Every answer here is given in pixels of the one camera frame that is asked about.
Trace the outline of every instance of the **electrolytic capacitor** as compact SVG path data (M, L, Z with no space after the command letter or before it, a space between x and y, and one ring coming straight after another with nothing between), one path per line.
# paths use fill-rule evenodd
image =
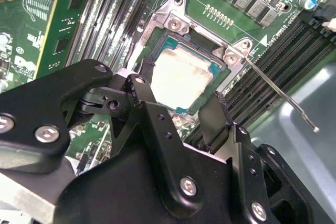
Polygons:
M298 5L305 10L314 10L317 6L317 0L298 0Z

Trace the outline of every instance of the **mounting hole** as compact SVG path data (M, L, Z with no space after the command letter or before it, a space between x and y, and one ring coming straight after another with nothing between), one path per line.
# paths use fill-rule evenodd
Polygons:
M256 172L256 170L254 170L254 169L250 169L250 173L251 173L252 175L254 175L254 176L257 176L257 172Z
M288 3L288 4L286 4L286 5L283 7L282 12L287 13L287 12L289 12L291 9L292 9L292 6L291 6L291 4Z
M157 117L159 120L163 121L164 120L164 115L163 114L159 114Z
M250 47L251 47L251 43L248 42L248 41L246 41L246 42L244 42L244 43L242 44L242 48L243 48L243 49L248 49L248 48L250 48Z
M177 6L181 6L183 4L183 0L174 0L174 4Z
M107 104L107 106L110 110L115 110L119 106L119 102L116 100L112 100Z
M165 137L166 137L166 139L172 139L172 138L173 138L173 135L172 135L172 133L170 133L170 132L166 132Z

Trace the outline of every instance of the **capacitor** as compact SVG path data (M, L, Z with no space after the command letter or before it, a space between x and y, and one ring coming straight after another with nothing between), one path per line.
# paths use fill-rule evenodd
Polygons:
M298 5L305 10L314 10L317 6L317 0L298 0Z
M8 88L8 83L5 80L0 80L0 94Z

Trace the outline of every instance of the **gray metal panel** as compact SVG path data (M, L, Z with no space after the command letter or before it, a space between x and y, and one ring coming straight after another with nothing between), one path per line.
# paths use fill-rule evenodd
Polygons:
M313 133L284 103L251 133L272 145L336 222L336 63L325 66L292 96L320 128Z

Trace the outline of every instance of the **dimm slot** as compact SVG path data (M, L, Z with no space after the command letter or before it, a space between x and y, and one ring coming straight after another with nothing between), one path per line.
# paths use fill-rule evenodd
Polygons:
M122 25L126 25L128 19L130 18L130 15L134 12L134 10L136 8L134 8L134 6L137 4L138 0L125 0L123 3L123 7L121 8L121 11L118 13L114 24L112 24L111 29L108 31L109 36L106 40L106 42L104 43L104 47L102 49L102 51L100 52L99 55L99 61L104 61L106 55L111 56L111 52L110 52L110 47L114 41L114 37L116 35L116 33L119 31L119 27L122 27ZM109 65L112 63L113 58L109 60Z
M140 14L145 13L146 10L148 9L149 2L150 2L150 0L142 0L141 4L139 5L139 8L134 13L140 13ZM134 33L136 31L136 28L137 28L141 18L142 18L142 15L133 15L133 18L130 20L130 23L129 23L127 29L126 29L125 34L122 37L130 37L130 38L132 38L132 42L136 41L136 38L134 38ZM120 42L120 44L122 44L122 45L117 46L118 50L117 50L117 52L115 52L115 56L116 56L115 61L118 60L118 59L121 59L123 53L125 52L125 50L128 46L127 43L125 43L124 41Z
M287 70L287 65L290 60L297 57L297 53L307 44L307 41L310 40L315 35L315 32L312 31L309 27L306 28L307 34L306 36L297 37L297 42L293 43L292 46L287 47L283 52L278 61L273 61L267 68L264 73L270 78L272 81L277 79L277 75L283 74ZM257 77L256 81L253 84L253 89L246 89L244 93L241 94L243 99L235 100L230 106L229 109L232 108L232 114L236 114L234 108L240 108L242 104L246 102L246 100L251 101L262 89L262 87L267 86L268 84L261 77Z
M281 76L278 79L274 80L274 83L284 92L288 91L283 89L286 82L290 81L291 77L297 75L298 71L300 71L300 68L302 66L308 64L311 60L313 60L316 51L321 48L321 46L325 43L325 41L320 37L317 37L316 40L312 39L310 41L312 43L310 44L309 48L302 48L300 50L301 54L299 54L301 56L295 62L289 62L286 66L286 70L280 70L279 72L281 72ZM256 96L249 99L249 101L247 101L245 105L240 106L239 111L233 114L233 117L236 118L236 122L246 126L247 120L254 114L257 114L257 112L262 109L274 95L277 95L276 92L267 84L264 85L263 89Z
M115 0L104 0L104 5L102 9L99 11L97 21L95 25L93 26L93 29L91 30L91 33L88 38L88 43L86 44L86 47L84 49L84 56L83 59L89 59L92 57L94 48L96 47L97 38L101 30L101 25L103 24L104 20L107 17L108 11L111 8L112 3Z
M312 69L314 69L314 67L318 63L320 63L329 53L331 53L332 50L334 50L334 47L329 44L322 52L319 53L318 56L314 57L311 62L305 65L305 67L298 74L296 74L294 78L288 78L289 81L284 87L282 87L282 90L284 92L288 92L293 86L295 86L295 84L298 83L298 81L300 81L305 75L307 75ZM279 101L281 101L281 98L277 93L274 93L273 95L274 96L257 113L255 113L255 115L250 117L245 122L245 125L251 125L272 105L277 104Z
M89 39L88 34L91 33L93 26L96 23L102 5L103 0L93 0L92 2L91 9L86 16L82 36L79 37L80 43L77 44L77 50L75 51L75 54L72 55L76 59L76 62L82 60L84 57L85 45L87 45Z
M272 46L270 46L265 51L263 56L256 62L257 67L260 68L262 71L265 71L267 66L277 59L279 53L283 51L286 48L286 45L288 45L295 37L297 37L302 32L305 26L306 25L299 20L294 21L294 23L290 27L288 27L288 30L286 30L285 33L283 33L278 38L278 40ZM257 77L258 74L249 69L248 72L242 77L242 79L236 84L238 88L232 89L227 94L226 99L228 101L228 105L230 106L231 103L235 101L234 98L239 97L242 90L244 90L249 85L252 85Z
M87 1L87 4L84 8L84 11L81 15L81 17L83 18L82 22L79 22L79 25L78 25L78 28L77 28L77 31L76 31L76 36L75 38L73 39L73 43L72 43L72 46L71 46L71 50L70 50L70 53L69 53L69 57L67 59L67 63L66 63L66 66L69 66L71 64L74 63L74 55L75 55L75 52L78 52L79 50L79 42L80 40L83 38L84 36L84 27L87 23L87 20L90 16L90 12L92 10L92 6L93 6L93 1L94 0L88 0Z

